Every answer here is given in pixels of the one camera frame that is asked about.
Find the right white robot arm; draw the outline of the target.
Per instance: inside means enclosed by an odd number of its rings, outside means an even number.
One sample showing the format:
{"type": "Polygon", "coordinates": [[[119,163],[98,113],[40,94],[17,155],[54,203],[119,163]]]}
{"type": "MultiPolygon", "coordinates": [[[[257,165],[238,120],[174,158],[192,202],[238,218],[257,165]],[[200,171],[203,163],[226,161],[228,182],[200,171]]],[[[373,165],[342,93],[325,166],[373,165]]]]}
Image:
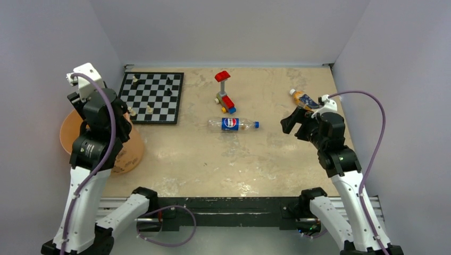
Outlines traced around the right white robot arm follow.
{"type": "Polygon", "coordinates": [[[307,189],[299,197],[299,211],[316,216],[331,234],[340,254],[403,254],[384,232],[363,187],[364,175],[356,153],[345,145],[345,122],[338,113],[313,112],[297,107],[281,120],[282,131],[289,134],[296,123],[299,140],[310,142],[318,160],[338,191],[347,218],[331,204],[321,188],[307,189]]]}

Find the pepsi plastic bottle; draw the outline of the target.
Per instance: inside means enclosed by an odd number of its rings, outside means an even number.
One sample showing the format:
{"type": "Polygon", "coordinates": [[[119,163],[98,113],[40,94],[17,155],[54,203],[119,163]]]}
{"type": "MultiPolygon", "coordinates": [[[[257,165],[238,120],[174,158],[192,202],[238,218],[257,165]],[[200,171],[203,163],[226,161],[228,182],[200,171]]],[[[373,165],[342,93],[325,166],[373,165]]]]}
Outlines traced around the pepsi plastic bottle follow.
{"type": "Polygon", "coordinates": [[[258,130],[259,121],[252,121],[241,117],[215,117],[207,121],[208,129],[220,132],[238,132],[247,130],[258,130]]]}

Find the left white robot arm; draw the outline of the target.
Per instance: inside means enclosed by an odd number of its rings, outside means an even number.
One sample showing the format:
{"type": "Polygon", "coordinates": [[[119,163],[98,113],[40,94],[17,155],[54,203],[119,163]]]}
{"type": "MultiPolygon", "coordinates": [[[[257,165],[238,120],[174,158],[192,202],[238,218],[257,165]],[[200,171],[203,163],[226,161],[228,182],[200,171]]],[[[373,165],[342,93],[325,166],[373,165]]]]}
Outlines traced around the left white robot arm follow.
{"type": "Polygon", "coordinates": [[[121,206],[97,220],[97,211],[115,159],[129,140],[132,125],[127,106],[112,89],[92,92],[81,101],[68,95],[82,118],[72,144],[70,189],[65,215],[55,237],[44,243],[42,254],[110,254],[114,241],[136,218],[153,217],[160,207],[157,192],[138,187],[121,206]]]}

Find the orange drink bottle blue label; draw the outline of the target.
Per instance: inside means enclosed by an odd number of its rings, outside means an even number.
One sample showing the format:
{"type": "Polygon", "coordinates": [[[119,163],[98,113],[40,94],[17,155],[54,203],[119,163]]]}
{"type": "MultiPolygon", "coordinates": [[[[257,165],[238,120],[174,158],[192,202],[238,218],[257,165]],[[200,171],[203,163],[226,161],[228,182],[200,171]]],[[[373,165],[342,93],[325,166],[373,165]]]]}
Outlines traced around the orange drink bottle blue label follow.
{"type": "Polygon", "coordinates": [[[297,106],[307,111],[314,111],[320,108],[320,105],[318,103],[316,103],[310,96],[302,91],[291,89],[289,91],[289,94],[292,96],[292,99],[297,106]]]}

